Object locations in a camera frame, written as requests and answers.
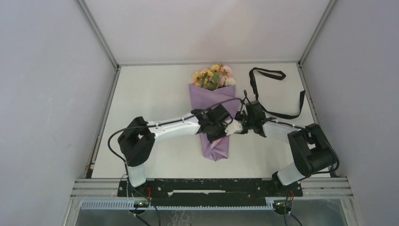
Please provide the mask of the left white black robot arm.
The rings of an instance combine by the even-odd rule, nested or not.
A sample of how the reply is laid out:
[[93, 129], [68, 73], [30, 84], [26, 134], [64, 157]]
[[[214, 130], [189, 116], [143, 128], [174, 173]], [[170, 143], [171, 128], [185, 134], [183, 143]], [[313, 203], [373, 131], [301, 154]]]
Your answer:
[[134, 118], [123, 129], [114, 132], [122, 155], [117, 155], [125, 164], [129, 191], [135, 196], [146, 193], [147, 183], [144, 163], [148, 160], [156, 142], [183, 135], [205, 134], [213, 143], [244, 130], [243, 123], [233, 118], [224, 107], [224, 102], [206, 109], [194, 109], [190, 113], [171, 120], [146, 121], [142, 116]]

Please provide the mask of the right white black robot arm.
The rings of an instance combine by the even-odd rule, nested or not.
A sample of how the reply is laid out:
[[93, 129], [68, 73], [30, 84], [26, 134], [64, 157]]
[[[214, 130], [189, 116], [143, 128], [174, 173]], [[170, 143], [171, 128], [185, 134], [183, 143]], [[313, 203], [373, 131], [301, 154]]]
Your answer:
[[251, 130], [290, 146], [293, 162], [273, 173], [271, 178], [272, 191], [276, 195], [284, 196], [292, 184], [312, 175], [330, 174], [339, 168], [339, 157], [318, 124], [300, 127], [267, 117], [263, 106], [247, 97], [241, 101], [241, 105], [246, 110], [237, 112], [235, 116], [242, 125], [240, 134]]

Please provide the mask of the purple pink wrapping paper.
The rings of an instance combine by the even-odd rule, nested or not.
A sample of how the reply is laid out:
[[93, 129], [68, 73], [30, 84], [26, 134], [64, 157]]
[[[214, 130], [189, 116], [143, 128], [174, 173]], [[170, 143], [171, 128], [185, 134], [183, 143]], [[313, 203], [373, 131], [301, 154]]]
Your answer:
[[229, 156], [229, 137], [225, 129], [235, 116], [240, 101], [235, 99], [236, 86], [208, 90], [189, 85], [191, 106], [197, 115], [201, 129], [199, 132], [203, 157], [219, 161]]

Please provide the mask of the pink bud fake flower stem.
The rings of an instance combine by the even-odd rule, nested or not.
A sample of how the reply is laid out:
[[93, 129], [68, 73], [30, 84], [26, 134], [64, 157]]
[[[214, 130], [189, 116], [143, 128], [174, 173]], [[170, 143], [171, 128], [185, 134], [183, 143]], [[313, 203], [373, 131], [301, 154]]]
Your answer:
[[218, 74], [220, 76], [219, 84], [224, 86], [225, 79], [228, 77], [232, 77], [232, 70], [229, 66], [221, 66], [218, 70]]

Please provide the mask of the black ribbon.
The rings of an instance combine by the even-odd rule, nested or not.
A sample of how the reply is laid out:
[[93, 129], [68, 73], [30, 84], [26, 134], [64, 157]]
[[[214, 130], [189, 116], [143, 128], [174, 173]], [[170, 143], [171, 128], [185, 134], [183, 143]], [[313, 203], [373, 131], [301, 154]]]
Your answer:
[[263, 110], [276, 118], [293, 120], [300, 117], [305, 103], [305, 90], [299, 73], [285, 73], [260, 67], [252, 68], [249, 83]]

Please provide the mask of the white fake flower stem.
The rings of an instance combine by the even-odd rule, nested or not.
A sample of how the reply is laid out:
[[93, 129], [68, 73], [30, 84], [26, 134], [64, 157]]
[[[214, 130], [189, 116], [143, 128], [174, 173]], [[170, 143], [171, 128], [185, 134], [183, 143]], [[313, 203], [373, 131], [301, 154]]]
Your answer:
[[224, 86], [234, 86], [236, 85], [236, 80], [232, 77], [228, 77], [225, 79]]

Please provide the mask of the yellow fake flower stem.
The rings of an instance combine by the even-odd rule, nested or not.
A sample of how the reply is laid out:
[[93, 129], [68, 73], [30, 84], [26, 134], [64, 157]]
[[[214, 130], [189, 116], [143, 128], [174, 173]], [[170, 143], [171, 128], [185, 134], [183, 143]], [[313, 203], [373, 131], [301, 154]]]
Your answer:
[[195, 72], [193, 75], [192, 85], [211, 91], [221, 88], [222, 85], [219, 84], [220, 76], [218, 74], [218, 70], [221, 66], [222, 65], [211, 66], [203, 77], [200, 76], [200, 72]]

